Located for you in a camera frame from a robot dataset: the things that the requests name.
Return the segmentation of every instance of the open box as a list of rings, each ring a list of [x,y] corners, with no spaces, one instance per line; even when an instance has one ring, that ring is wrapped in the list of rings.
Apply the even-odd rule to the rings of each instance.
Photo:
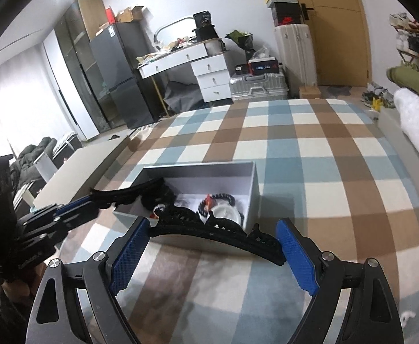
[[[177,195],[176,205],[185,206],[195,212],[207,194],[232,195],[236,209],[244,216],[241,227],[247,234],[252,231],[259,210],[259,184],[254,162],[150,166],[141,170],[132,186],[161,177]],[[151,226],[156,226],[158,222],[149,217],[151,212],[142,206],[141,197],[133,204],[118,205],[114,209],[114,215],[126,226],[130,226],[138,216],[149,218]],[[194,236],[161,235],[151,238],[151,241],[227,255],[247,254],[241,249]]]

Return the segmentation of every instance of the door handle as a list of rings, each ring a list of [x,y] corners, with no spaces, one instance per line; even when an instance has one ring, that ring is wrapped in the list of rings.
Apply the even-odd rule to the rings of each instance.
[[[304,3],[302,4],[302,12],[303,12],[303,18],[305,20],[310,20],[310,17],[308,15],[308,11],[312,10],[314,11],[314,9],[312,7],[307,7],[307,5],[305,5]]]

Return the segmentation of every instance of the metal screw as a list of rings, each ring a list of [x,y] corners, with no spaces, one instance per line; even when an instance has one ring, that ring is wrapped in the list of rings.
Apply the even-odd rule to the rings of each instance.
[[[378,261],[371,258],[367,260],[367,264],[369,264],[372,268],[376,268],[378,266]]]
[[[323,259],[326,261],[332,261],[334,259],[334,254],[332,252],[325,251],[323,252],[322,256],[323,256]]]
[[[60,259],[53,259],[48,263],[50,268],[56,268],[58,265],[60,265]]]
[[[94,259],[94,261],[101,261],[102,259],[104,259],[104,257],[106,256],[106,254],[104,253],[104,252],[96,252],[94,255],[93,255],[93,259]]]

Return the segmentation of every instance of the checkered bedspread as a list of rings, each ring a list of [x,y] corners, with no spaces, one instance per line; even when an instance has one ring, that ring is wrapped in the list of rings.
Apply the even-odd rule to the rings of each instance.
[[[406,343],[419,343],[419,198],[398,155],[363,111],[336,99],[235,103],[185,112],[141,137],[98,187],[127,187],[147,165],[255,161],[261,230],[272,232],[288,216],[340,259],[377,258]],[[125,231],[112,209],[105,210],[71,232],[61,258],[85,260]],[[348,297],[344,290],[328,343],[335,342]],[[118,301],[144,344],[286,343],[310,297],[288,264],[151,242]],[[84,295],[82,302],[89,315]]]

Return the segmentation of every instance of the ceiling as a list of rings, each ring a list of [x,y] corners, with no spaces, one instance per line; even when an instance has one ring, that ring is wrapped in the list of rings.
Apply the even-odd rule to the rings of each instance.
[[[74,0],[32,0],[0,37],[0,65],[44,41]]]

